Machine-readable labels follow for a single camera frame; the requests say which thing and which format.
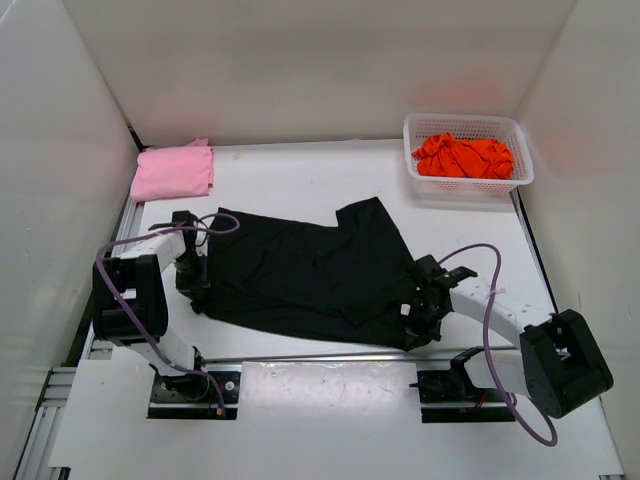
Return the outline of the black t shirt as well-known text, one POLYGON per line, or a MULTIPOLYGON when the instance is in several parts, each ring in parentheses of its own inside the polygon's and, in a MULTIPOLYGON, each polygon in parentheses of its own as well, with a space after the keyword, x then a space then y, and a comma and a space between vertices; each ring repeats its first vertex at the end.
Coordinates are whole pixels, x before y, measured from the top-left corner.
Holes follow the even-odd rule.
POLYGON ((422 273, 382 202, 352 203, 336 219, 330 227, 219 209, 209 285, 192 309, 310 340, 410 351, 440 339, 422 273))

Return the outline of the pink t shirt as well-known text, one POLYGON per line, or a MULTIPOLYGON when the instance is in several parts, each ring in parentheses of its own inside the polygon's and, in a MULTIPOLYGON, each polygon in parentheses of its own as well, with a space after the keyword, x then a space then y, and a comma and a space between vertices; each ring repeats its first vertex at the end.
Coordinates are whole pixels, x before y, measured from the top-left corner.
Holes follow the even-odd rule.
POLYGON ((214 148, 207 139, 147 149, 137 157, 130 187, 135 202, 207 196, 213 187, 214 148))

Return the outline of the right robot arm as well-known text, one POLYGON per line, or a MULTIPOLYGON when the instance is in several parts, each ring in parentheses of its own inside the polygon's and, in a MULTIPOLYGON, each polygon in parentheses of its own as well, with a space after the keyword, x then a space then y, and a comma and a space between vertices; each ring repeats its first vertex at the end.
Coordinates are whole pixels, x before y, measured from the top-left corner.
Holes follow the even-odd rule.
POLYGON ((584 317, 571 309, 549 313, 498 293, 466 268, 446 270, 427 255, 416 263, 418 298, 411 330, 424 333, 456 313, 487 325, 507 348, 469 348, 446 370, 422 370, 414 388, 423 403, 473 402, 504 389, 562 418, 610 390, 613 375, 584 317))

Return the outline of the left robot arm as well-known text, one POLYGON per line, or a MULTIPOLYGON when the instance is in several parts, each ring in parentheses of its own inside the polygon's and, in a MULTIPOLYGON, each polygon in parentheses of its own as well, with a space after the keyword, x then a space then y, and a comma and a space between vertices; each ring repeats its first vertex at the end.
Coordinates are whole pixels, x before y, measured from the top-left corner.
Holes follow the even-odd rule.
POLYGON ((207 292, 206 257, 198 253, 199 219, 177 211, 172 220, 156 224, 134 246, 118 255, 120 240, 98 250, 93 267, 93 330, 100 340, 126 347, 143 356, 166 382, 208 383, 199 350, 186 344, 169 327, 169 310, 162 275, 175 268, 175 286, 199 302, 207 292))

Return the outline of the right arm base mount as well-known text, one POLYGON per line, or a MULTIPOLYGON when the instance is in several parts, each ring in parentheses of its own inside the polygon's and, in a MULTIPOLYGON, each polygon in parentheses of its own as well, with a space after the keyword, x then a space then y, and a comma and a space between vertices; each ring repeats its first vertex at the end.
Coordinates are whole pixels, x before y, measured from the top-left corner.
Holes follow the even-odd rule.
POLYGON ((472 347, 447 360, 447 368, 436 368, 435 361, 417 369, 417 380, 409 385, 418 391, 423 424, 511 423, 514 416, 502 395, 490 387, 471 383, 464 366, 479 359, 481 347, 472 347))

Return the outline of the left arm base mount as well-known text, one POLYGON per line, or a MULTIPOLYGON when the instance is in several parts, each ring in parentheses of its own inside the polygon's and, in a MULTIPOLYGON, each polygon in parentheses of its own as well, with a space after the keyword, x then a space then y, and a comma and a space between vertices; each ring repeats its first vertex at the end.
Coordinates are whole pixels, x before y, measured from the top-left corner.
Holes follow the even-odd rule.
POLYGON ((241 393, 242 365, 214 363, 205 367, 214 378, 201 376, 161 376, 154 373, 147 408, 153 420, 237 419, 241 393))

